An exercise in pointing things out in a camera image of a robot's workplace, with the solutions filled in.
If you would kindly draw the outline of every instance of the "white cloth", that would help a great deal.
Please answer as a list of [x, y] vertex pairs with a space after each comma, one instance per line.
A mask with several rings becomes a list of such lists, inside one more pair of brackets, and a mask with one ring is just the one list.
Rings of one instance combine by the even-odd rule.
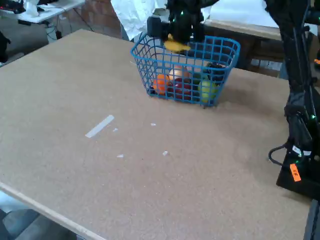
[[[265, 0], [219, 0], [211, 7], [209, 19], [278, 28], [266, 7]], [[316, 25], [306, 25], [310, 26], [310, 32], [318, 35]]]
[[[111, 0], [113, 9], [124, 27], [129, 40], [147, 31], [148, 17], [156, 9], [164, 9], [167, 0]], [[210, 14], [211, 6], [203, 8], [204, 19]]]
[[39, 13], [37, 10], [37, 4], [39, 0], [25, 0], [23, 2], [23, 6], [25, 8], [26, 14], [30, 15], [31, 17], [38, 17]]

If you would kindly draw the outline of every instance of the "cork board surface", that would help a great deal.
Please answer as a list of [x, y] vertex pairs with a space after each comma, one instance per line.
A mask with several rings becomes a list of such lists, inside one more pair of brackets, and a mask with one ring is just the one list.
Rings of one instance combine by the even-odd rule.
[[150, 98], [132, 46], [80, 30], [0, 68], [0, 189], [88, 240], [302, 239], [310, 201], [267, 161], [287, 82], [234, 69], [218, 107]]

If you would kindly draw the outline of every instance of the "black cable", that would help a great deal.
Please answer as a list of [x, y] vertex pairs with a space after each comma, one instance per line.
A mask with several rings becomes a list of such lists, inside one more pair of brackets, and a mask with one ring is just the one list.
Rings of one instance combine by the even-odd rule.
[[75, 11], [76, 14], [78, 14], [78, 16], [82, 19], [82, 21], [88, 26], [88, 28], [90, 28], [90, 30], [91, 30], [92, 32], [95, 32], [95, 31], [92, 29], [92, 27], [84, 20], [84, 18], [83, 18], [75, 9], [73, 9], [73, 10]]
[[47, 33], [47, 36], [48, 36], [49, 38], [51, 38], [52, 40], [58, 40], [58, 39], [56, 39], [56, 38], [51, 37], [48, 33]]
[[52, 34], [55, 30], [56, 30], [56, 27], [54, 26], [53, 30], [51, 32], [47, 32], [46, 34], [47, 35]]
[[[278, 147], [275, 147], [275, 148], [272, 148], [270, 151], [269, 151], [269, 154], [268, 154], [268, 158], [269, 160], [273, 163], [273, 164], [276, 164], [276, 165], [279, 165], [281, 167], [286, 167], [286, 168], [290, 168], [290, 165], [284, 165], [283, 163], [277, 161], [277, 160], [274, 160], [272, 158], [272, 154], [278, 150], [281, 150], [281, 149], [285, 149], [287, 147], [287, 144], [283, 144], [281, 146], [278, 146]], [[300, 164], [302, 162], [305, 161], [305, 159], [307, 159], [307, 156], [304, 155], [304, 151], [303, 150], [300, 150], [301, 154], [300, 154], [300, 160], [297, 160], [295, 163], [296, 164]]]
[[269, 160], [273, 163], [273, 164], [276, 164], [276, 165], [279, 165], [279, 166], [283, 166], [283, 164], [277, 160], [274, 160], [272, 158], [272, 154], [278, 150], [281, 150], [281, 149], [284, 149], [286, 147], [285, 144], [281, 145], [281, 146], [278, 146], [278, 147], [275, 147], [275, 148], [272, 148], [270, 151], [269, 151], [269, 154], [268, 154], [268, 158]]

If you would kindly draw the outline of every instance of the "orange label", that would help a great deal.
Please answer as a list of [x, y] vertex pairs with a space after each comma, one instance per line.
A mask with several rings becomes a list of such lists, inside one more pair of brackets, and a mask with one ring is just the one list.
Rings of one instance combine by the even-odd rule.
[[301, 177], [300, 177], [300, 174], [299, 174], [297, 166], [295, 164], [290, 164], [290, 169], [291, 169], [291, 173], [292, 173], [292, 176], [293, 176], [293, 180], [295, 182], [301, 181]]

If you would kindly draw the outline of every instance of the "blue wire basket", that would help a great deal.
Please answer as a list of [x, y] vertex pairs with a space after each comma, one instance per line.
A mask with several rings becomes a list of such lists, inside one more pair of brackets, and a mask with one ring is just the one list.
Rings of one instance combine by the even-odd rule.
[[159, 39], [143, 35], [131, 50], [142, 83], [150, 96], [215, 106], [231, 69], [236, 66], [240, 44], [232, 39], [205, 36], [189, 42], [190, 50], [174, 53]]

